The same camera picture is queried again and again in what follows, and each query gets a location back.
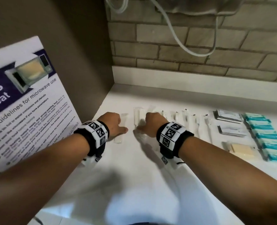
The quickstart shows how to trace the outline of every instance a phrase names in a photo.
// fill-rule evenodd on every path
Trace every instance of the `row of teal packets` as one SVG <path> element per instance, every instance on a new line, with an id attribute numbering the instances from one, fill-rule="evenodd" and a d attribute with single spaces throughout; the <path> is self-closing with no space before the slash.
<path id="1" fill-rule="evenodd" d="M 245 113 L 244 118 L 264 153 L 270 160 L 277 161 L 277 132 L 271 121 L 264 115 L 253 113 Z"/>

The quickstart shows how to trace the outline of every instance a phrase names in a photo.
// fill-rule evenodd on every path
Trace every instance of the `black and white marker bracelet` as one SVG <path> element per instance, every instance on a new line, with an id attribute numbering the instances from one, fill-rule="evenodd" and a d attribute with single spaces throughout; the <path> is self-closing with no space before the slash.
<path id="1" fill-rule="evenodd" d="M 156 134 L 156 139 L 160 145 L 160 153 L 167 159 L 173 159 L 174 156 L 179 158 L 179 149 L 190 136 L 194 136 L 194 134 L 176 122 L 162 125 Z"/>
<path id="2" fill-rule="evenodd" d="M 88 156 L 98 156 L 103 153 L 105 142 L 109 137 L 109 129 L 105 123 L 102 121 L 87 121 L 79 126 L 74 133 L 81 134 L 88 141 L 90 145 Z"/>

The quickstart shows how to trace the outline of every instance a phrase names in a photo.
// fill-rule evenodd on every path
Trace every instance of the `hand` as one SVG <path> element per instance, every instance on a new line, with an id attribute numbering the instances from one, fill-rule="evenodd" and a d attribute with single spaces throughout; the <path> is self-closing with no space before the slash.
<path id="1" fill-rule="evenodd" d="M 146 125 L 138 126 L 137 129 L 147 134 L 149 137 L 156 137 L 158 129 L 168 123 L 160 113 L 147 113 L 146 114 Z"/>
<path id="2" fill-rule="evenodd" d="M 97 121 L 102 121 L 107 125 L 109 128 L 109 136 L 117 136 L 128 132 L 128 128 L 119 126 L 121 118 L 117 113 L 106 112 Z"/>

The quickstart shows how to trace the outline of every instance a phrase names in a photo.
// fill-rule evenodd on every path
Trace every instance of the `brick wall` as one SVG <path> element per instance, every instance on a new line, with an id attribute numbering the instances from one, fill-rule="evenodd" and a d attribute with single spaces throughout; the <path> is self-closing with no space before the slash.
<path id="1" fill-rule="evenodd" d="M 277 81 L 277 0 L 246 0 L 236 15 L 219 17 L 217 49 L 208 57 L 180 48 L 149 0 L 129 0 L 122 14 L 107 7 L 107 17 L 115 65 Z M 206 53 L 212 47 L 213 17 L 169 18 L 191 50 Z"/>

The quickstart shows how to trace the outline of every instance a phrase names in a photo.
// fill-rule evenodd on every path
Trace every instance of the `person's left hand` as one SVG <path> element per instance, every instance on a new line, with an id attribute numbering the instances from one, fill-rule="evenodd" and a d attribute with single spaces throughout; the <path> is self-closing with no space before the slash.
<path id="1" fill-rule="evenodd" d="M 117 136 L 128 132 L 128 128 L 119 126 L 121 118 L 117 113 L 106 112 L 97 121 L 102 121 L 107 125 L 109 128 L 109 136 Z"/>

